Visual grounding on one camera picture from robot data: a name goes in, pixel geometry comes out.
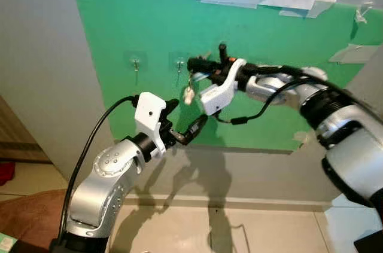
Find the white wall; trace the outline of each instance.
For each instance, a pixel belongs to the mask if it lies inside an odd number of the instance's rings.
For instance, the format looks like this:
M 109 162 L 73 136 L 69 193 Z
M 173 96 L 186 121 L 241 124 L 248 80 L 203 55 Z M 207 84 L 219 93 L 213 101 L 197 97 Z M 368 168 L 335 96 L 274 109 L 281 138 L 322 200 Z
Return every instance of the white wall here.
M 104 111 L 75 0 L 0 3 L 0 94 L 68 177 L 87 135 Z M 382 64 L 377 65 L 381 72 Z M 363 85 L 358 88 L 360 94 L 379 100 L 378 94 L 369 96 L 374 83 L 366 78 L 368 75 L 357 82 Z M 378 90 L 375 93 L 381 95 L 382 87 Z M 105 125 L 90 150 L 82 176 L 95 154 L 112 141 Z M 251 150 L 179 150 L 175 155 L 168 153 L 152 192 L 170 192 L 176 176 L 176 181 L 188 181 L 180 191 L 183 194 L 205 195 L 208 191 L 221 196 L 331 200 L 337 191 L 321 171 L 323 154 L 314 141 L 290 156 Z M 144 173 L 141 184 L 153 167 Z

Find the green board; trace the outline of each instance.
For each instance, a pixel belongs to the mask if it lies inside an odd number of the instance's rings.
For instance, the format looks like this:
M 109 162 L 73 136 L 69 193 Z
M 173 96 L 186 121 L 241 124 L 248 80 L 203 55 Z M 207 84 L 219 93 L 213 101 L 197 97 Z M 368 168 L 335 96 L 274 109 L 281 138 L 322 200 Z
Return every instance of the green board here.
M 257 9 L 203 4 L 197 0 L 77 0 L 105 106 L 122 96 L 152 92 L 163 99 L 180 98 L 187 84 L 184 66 L 177 74 L 175 57 L 211 51 L 228 45 L 231 56 L 252 63 L 317 66 L 330 81 L 345 86 L 363 65 L 338 65 L 328 59 L 348 43 L 383 42 L 382 11 L 370 10 L 368 24 L 355 27 L 355 7 L 336 4 L 316 19 L 279 16 L 280 8 Z M 135 72 L 131 58 L 139 59 Z M 200 89 L 208 83 L 202 82 Z M 180 106 L 169 117 L 183 131 L 196 118 L 198 101 Z M 238 93 L 222 118 L 251 115 L 262 104 Z M 110 116 L 116 139 L 135 134 L 134 109 L 122 106 Z M 296 111 L 272 106 L 258 120 L 245 125 L 217 124 L 209 119 L 195 144 L 294 150 L 297 131 L 309 127 Z

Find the robotic arm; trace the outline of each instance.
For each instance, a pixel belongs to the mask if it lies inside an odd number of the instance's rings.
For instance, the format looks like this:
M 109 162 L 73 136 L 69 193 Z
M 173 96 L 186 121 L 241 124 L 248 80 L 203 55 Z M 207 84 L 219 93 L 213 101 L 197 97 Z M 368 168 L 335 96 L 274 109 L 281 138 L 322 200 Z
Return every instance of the robotic arm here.
M 96 156 L 92 172 L 72 195 L 65 232 L 52 241 L 50 252 L 105 252 L 117 213 L 145 164 L 152 158 L 162 158 L 176 142 L 187 145 L 208 119 L 202 114 L 184 133 L 179 133 L 167 119 L 178 100 L 164 101 L 152 93 L 141 93 L 135 99 L 138 101 L 132 103 L 136 104 L 139 133 Z
M 208 115 L 243 124 L 262 115 L 270 103 L 298 110 L 327 149 L 322 166 L 350 201 L 375 207 L 383 221 L 383 122 L 363 102 L 327 80 L 318 68 L 257 66 L 229 57 L 221 44 L 220 62 L 191 58 L 188 70 L 202 72 L 213 85 L 200 93 Z M 224 121 L 220 111 L 235 92 L 265 102 L 260 113 Z
M 174 131 L 167 119 L 178 100 L 164 101 L 151 93 L 133 99 L 138 134 L 97 155 L 92 172 L 72 195 L 68 214 L 64 205 L 66 226 L 52 241 L 50 252 L 105 252 L 123 199 L 146 163 L 162 158 L 176 142 L 187 145 L 201 131 L 207 115 L 224 123 L 244 124 L 260 117 L 270 104 L 288 105 L 300 112 L 327 149 L 322 160 L 326 175 L 351 201 L 375 207 L 383 221 L 382 120 L 328 82 L 326 73 L 318 68 L 253 65 L 229 57 L 224 44 L 219 49 L 220 62 L 201 57 L 188 61 L 191 74 L 209 78 L 212 86 L 200 92 L 206 115 L 184 133 Z M 250 117 L 222 120 L 219 113 L 237 91 L 264 102 L 264 107 Z

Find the cable connector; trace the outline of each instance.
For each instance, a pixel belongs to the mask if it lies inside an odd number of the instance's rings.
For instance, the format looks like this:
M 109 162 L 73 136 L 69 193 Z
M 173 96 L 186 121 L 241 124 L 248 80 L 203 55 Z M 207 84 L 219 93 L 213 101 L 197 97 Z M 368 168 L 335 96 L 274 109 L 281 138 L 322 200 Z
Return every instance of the cable connector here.
M 132 106 L 134 108 L 137 108 L 138 100 L 139 100 L 139 95 L 135 95 L 132 97 Z
M 245 124 L 247 123 L 248 120 L 249 120 L 248 117 L 236 117 L 236 118 L 232 118 L 230 120 L 230 123 L 236 126 L 238 124 Z

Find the tiled floor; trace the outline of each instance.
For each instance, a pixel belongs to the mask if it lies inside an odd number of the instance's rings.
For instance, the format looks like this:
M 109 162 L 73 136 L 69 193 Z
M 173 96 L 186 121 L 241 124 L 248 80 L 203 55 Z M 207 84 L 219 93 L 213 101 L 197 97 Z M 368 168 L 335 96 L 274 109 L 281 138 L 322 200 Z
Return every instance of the tiled floor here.
M 50 164 L 18 163 L 0 201 L 66 187 Z M 323 213 L 124 205 L 112 253 L 356 253 L 353 241 L 381 229 L 373 209 L 340 196 Z

